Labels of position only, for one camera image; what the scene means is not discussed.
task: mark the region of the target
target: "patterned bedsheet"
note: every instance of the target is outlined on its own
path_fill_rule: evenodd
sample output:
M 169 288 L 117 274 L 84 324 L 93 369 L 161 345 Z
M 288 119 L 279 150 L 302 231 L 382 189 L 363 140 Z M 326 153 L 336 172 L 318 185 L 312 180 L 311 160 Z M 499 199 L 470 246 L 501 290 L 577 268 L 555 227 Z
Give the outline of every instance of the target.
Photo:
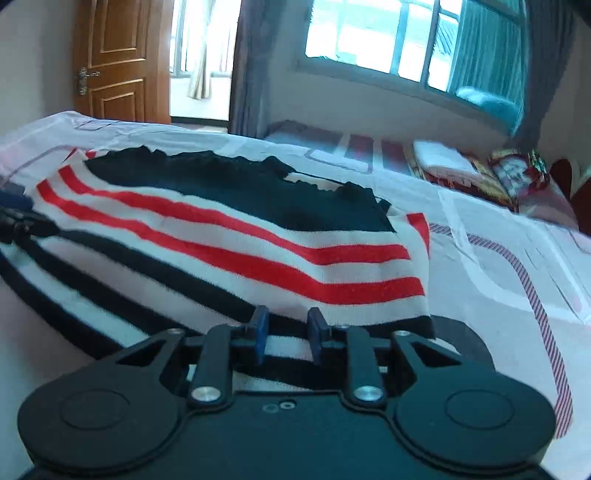
M 427 295 L 437 341 L 542 392 L 557 416 L 544 467 L 560 480 L 589 476 L 591 239 L 387 168 L 369 168 L 351 156 L 319 149 L 311 154 L 308 146 L 179 127 L 98 121 L 73 112 L 42 119 L 0 140 L 0 176 L 32 189 L 75 148 L 141 145 L 167 154 L 212 150 L 254 161 L 274 155 L 299 172 L 372 188 L 393 205 L 393 215 L 424 212 L 431 229 Z M 0 304 L 0 478 L 13 478 L 29 461 L 16 431 L 20 403 L 42 383 L 91 359 L 2 281 Z M 272 382 L 266 387 L 284 388 Z
M 307 147 L 305 156 L 316 161 L 322 160 L 323 153 L 350 158 L 367 165 L 367 172 L 391 170 L 411 175 L 402 144 L 383 138 L 348 132 L 332 132 L 310 127 L 291 120 L 274 124 L 265 138 L 276 144 Z

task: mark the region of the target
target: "white curtain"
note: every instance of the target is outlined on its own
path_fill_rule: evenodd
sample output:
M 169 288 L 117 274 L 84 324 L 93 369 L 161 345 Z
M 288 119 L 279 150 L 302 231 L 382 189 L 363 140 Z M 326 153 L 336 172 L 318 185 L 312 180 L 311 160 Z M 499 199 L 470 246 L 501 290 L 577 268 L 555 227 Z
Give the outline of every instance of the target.
M 187 19 L 191 29 L 191 47 L 197 52 L 189 85 L 189 97 L 203 100 L 210 98 L 212 93 L 212 68 L 211 61 L 208 61 L 211 54 L 208 55 L 207 39 L 216 0 L 196 0 L 196 2 L 195 9 L 187 10 L 187 13 L 191 13 Z

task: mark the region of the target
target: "striped sweater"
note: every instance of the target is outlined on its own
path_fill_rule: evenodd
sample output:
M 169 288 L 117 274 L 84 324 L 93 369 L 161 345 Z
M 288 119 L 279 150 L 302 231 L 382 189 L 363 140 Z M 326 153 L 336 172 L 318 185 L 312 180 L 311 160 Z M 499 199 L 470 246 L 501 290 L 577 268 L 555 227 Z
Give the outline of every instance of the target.
M 33 196 L 60 234 L 1 246 L 0 274 L 95 358 L 171 327 L 240 325 L 266 305 L 267 360 L 241 373 L 330 388 L 335 380 L 310 362 L 309 308 L 374 336 L 401 325 L 432 335 L 426 219 L 393 214 L 370 189 L 275 157 L 141 147 L 76 151 Z

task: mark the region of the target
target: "door handle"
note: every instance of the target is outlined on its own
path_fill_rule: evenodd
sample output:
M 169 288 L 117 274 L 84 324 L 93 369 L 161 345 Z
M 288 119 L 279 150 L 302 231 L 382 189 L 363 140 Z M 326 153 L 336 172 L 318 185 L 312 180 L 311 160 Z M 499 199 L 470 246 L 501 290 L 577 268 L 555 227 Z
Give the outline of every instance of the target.
M 78 71 L 78 95 L 88 94 L 88 79 L 90 77 L 99 77 L 100 72 L 89 72 L 86 67 Z

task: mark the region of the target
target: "doorway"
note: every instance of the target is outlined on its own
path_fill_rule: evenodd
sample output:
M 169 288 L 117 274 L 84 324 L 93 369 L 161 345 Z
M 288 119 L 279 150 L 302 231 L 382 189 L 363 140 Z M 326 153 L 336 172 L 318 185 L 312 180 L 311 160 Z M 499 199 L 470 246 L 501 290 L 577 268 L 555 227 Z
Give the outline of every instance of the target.
M 174 0 L 170 38 L 173 123 L 227 128 L 240 5 L 241 0 Z

